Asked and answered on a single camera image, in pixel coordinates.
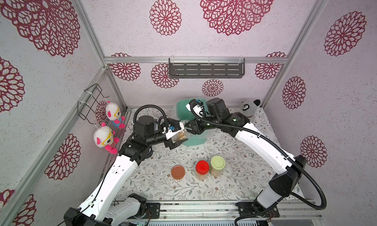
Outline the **red lidded peanut jar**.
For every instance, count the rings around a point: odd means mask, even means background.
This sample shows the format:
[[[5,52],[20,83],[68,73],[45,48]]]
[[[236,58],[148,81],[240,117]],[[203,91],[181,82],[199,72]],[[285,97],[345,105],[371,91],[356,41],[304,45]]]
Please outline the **red lidded peanut jar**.
[[[195,166],[195,176],[198,180],[203,181],[207,178],[209,172],[209,164],[207,161],[200,160]]]

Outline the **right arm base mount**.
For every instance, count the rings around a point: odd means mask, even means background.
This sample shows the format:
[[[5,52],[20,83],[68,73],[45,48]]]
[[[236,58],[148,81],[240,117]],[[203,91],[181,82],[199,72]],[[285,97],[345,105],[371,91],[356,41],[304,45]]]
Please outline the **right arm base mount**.
[[[240,214],[239,219],[246,218],[278,218],[280,213],[277,209],[277,202],[272,206],[265,208],[257,200],[240,201],[235,204]]]

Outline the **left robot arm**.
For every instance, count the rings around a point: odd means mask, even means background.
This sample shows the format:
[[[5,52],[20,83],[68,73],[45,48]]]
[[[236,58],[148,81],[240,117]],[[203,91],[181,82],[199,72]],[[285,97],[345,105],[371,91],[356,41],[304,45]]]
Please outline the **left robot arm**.
[[[153,117],[141,116],[134,121],[132,137],[122,145],[104,179],[78,208],[66,211],[62,225],[118,226],[131,217],[144,217],[144,197],[131,194],[117,206],[112,202],[140,163],[153,155],[154,145],[174,149],[187,140],[185,130],[184,122],[171,118],[160,123]]]

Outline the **glass jar of peanuts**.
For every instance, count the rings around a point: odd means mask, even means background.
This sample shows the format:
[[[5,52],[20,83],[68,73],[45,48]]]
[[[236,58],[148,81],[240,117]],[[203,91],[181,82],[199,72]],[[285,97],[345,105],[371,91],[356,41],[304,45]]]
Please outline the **glass jar of peanuts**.
[[[179,131],[177,131],[174,136],[171,138],[172,139],[172,142],[176,143],[176,142],[179,142],[179,141],[187,141],[190,137],[190,133],[187,132],[187,130],[185,128],[181,128]]]

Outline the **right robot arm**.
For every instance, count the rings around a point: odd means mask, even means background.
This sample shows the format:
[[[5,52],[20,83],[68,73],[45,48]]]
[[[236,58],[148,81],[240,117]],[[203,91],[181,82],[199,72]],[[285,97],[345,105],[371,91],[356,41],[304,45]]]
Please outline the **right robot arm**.
[[[186,109],[195,116],[185,125],[189,133],[198,135],[205,130],[218,128],[249,146],[272,167],[275,175],[253,203],[260,211],[274,207],[288,197],[302,177],[302,172],[294,164],[303,168],[306,164],[304,158],[280,150],[249,118],[240,112],[230,113],[223,99],[211,99],[207,101],[207,106],[205,109],[199,99],[192,99],[186,105]]]

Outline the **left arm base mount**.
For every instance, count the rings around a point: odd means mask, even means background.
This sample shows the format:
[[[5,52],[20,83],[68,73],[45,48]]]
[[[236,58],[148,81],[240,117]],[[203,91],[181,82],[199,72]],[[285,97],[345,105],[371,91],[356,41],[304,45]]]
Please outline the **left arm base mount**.
[[[138,194],[130,194],[127,200],[136,200],[139,203],[136,214],[131,215],[128,219],[159,219],[161,204],[147,201],[146,198]]]

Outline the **brown jar lid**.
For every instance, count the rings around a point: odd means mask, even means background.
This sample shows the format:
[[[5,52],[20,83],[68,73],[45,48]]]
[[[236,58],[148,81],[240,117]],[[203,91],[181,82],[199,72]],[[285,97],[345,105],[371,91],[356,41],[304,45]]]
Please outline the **brown jar lid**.
[[[185,174],[186,174],[185,168],[181,165],[175,165],[171,169],[171,176],[175,180],[181,180],[185,176]]]

